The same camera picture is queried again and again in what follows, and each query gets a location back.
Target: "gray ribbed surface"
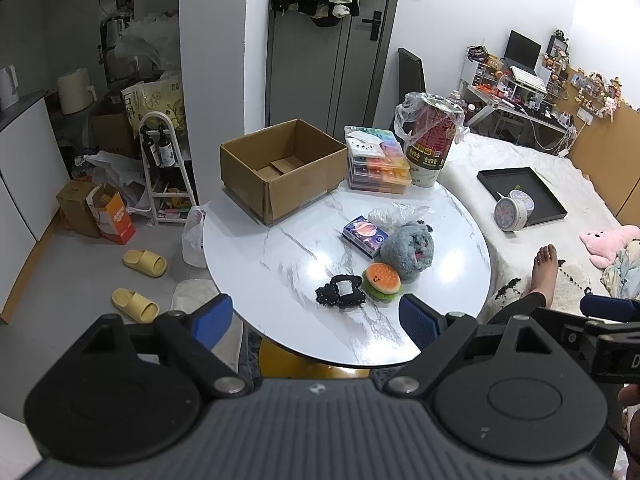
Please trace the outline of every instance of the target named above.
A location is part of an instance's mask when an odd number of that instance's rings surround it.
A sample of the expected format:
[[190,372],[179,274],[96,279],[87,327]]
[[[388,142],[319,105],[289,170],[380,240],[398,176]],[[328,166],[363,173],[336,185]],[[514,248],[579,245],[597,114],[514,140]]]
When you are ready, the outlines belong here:
[[213,405],[185,441],[116,469],[44,461],[28,480],[599,480],[586,460],[525,470],[491,464],[440,436],[417,401],[391,399],[370,380],[265,380]]

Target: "human foot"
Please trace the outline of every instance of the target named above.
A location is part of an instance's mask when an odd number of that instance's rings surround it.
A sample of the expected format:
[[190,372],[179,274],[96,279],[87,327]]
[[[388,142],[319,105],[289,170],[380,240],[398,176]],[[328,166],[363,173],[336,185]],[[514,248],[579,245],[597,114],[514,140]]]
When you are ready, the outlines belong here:
[[558,278],[558,254],[553,245],[540,247],[533,260],[531,291],[540,292],[546,298],[546,307],[551,307]]

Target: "yellow table base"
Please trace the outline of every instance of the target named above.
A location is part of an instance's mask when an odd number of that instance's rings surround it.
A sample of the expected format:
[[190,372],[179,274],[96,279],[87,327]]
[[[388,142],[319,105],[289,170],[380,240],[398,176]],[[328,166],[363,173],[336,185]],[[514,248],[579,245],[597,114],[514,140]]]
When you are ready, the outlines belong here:
[[300,357],[263,339],[258,352],[263,377],[276,379],[356,379],[369,377],[369,370],[342,368]]

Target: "white marble tabletop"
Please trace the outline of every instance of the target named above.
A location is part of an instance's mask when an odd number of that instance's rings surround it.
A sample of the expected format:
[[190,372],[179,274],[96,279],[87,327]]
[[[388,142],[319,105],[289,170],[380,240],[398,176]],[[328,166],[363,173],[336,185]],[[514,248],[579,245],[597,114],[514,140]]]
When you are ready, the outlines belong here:
[[418,355],[400,326],[399,299],[341,310],[316,302],[316,288],[338,274],[361,275],[370,259],[345,240],[342,228],[373,208],[428,205],[434,260],[403,293],[445,314],[476,316],[490,284],[490,260],[480,229],[440,184],[410,186],[404,196],[353,191],[346,183],[271,228],[223,190],[210,202],[204,252],[218,288],[254,330],[297,354],[352,368],[388,367]]

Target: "white keyboard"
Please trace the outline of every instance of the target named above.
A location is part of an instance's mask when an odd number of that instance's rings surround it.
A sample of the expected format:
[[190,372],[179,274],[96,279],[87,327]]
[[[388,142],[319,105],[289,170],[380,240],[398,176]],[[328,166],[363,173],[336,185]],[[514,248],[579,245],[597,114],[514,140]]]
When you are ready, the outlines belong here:
[[513,78],[517,83],[533,88],[534,90],[546,94],[545,82],[538,76],[530,74],[517,66],[512,66]]

